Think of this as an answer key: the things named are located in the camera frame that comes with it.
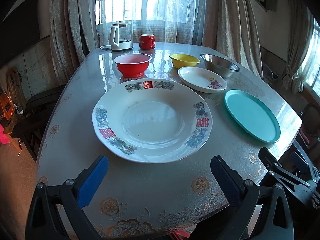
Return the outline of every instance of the television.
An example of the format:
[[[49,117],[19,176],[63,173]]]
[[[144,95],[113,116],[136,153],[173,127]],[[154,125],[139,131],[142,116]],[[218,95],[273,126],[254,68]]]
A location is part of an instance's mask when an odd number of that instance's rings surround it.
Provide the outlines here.
[[[25,0],[0,24],[0,67],[40,40],[38,0]]]

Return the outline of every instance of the red mug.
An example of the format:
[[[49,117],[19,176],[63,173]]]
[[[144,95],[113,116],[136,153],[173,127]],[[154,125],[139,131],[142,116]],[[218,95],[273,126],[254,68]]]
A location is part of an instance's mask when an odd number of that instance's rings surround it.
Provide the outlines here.
[[[153,34],[142,34],[140,35],[140,49],[154,49],[156,47],[155,36]]]

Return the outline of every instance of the electric kettle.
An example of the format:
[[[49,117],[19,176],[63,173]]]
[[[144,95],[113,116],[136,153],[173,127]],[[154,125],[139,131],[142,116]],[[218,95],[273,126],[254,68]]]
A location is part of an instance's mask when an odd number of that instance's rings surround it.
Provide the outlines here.
[[[126,50],[133,48],[132,25],[120,21],[111,25],[109,44],[112,50]]]

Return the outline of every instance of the window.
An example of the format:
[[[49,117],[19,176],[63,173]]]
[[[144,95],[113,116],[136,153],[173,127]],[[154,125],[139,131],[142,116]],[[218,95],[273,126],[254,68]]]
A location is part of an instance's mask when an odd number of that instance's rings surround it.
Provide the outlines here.
[[[189,11],[190,0],[96,0],[96,24],[123,20],[188,23]]]
[[[316,20],[314,21],[314,30],[308,52],[301,64],[298,75],[300,76],[303,71],[306,73],[304,78],[305,84],[307,84],[306,87],[313,90],[320,97],[320,27]]]

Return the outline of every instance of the white ceramic dish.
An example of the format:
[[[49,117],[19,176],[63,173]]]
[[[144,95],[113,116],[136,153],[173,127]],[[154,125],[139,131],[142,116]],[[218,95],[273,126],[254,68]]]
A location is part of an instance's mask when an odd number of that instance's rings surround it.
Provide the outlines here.
[[[188,87],[165,79],[121,83],[105,93],[92,112],[99,140],[134,162],[168,163],[185,158],[207,141],[212,116]]]
[[[182,67],[178,75],[187,86],[204,93],[225,90],[227,82],[218,74],[199,67]]]

